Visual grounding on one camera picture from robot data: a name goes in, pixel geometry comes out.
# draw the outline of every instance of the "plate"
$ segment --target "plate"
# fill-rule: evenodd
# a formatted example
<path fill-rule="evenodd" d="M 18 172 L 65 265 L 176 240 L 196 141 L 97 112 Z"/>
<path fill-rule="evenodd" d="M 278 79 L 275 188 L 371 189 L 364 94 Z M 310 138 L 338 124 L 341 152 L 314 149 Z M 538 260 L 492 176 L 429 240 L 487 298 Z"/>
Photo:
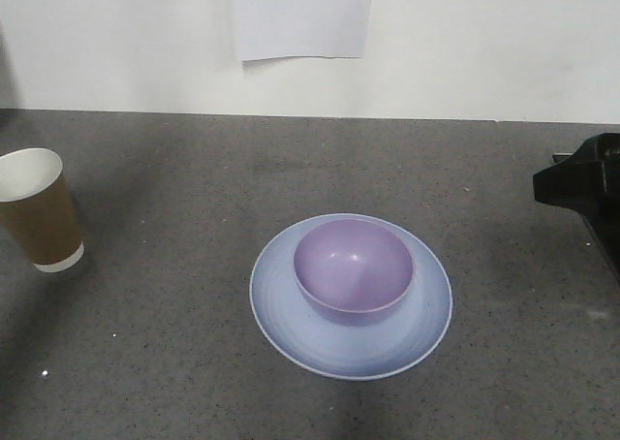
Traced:
<path fill-rule="evenodd" d="M 416 262 L 412 289 L 384 320 L 362 327 L 331 322 L 308 303 L 295 282 L 293 255 L 313 228 L 334 220 L 363 219 L 391 230 Z M 326 377 L 376 380 L 426 358 L 442 340 L 452 311 L 450 281 L 433 252 L 406 230 L 360 214 L 328 214 L 303 220 L 263 250 L 250 279 L 254 317 L 269 342 L 297 365 Z"/>

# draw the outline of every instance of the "white wall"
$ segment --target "white wall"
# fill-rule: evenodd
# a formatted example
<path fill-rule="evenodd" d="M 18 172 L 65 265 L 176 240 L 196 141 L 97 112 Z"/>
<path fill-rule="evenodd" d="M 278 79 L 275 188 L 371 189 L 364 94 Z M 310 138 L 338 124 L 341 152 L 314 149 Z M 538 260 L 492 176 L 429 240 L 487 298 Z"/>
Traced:
<path fill-rule="evenodd" d="M 0 0 L 0 107 L 620 123 L 620 0 L 373 0 L 364 58 L 246 64 L 229 6 Z"/>

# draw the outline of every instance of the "purple bowl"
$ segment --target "purple bowl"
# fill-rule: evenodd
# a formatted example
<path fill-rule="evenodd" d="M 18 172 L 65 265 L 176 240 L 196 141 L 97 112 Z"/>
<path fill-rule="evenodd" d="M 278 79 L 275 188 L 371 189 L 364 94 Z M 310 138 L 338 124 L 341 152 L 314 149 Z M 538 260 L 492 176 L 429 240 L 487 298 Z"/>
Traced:
<path fill-rule="evenodd" d="M 386 317 L 414 281 L 403 242 L 366 220 L 327 222 L 306 234 L 294 252 L 303 294 L 332 321 L 359 325 Z"/>

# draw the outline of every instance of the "white paper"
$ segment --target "white paper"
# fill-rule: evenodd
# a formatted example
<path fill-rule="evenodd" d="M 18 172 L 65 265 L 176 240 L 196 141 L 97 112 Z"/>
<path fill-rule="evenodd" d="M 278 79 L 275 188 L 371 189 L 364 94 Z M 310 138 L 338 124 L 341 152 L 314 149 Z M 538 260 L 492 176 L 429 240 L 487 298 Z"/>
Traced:
<path fill-rule="evenodd" d="M 371 0 L 232 0 L 239 60 L 361 57 Z"/>

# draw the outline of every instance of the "brown paper cup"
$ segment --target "brown paper cup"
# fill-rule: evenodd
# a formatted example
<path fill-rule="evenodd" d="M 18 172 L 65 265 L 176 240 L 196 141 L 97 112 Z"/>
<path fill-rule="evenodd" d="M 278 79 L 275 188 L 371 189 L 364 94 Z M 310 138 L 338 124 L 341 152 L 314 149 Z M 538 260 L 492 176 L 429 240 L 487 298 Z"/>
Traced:
<path fill-rule="evenodd" d="M 84 245 L 58 154 L 33 147 L 0 157 L 0 223 L 43 272 L 79 261 Z"/>

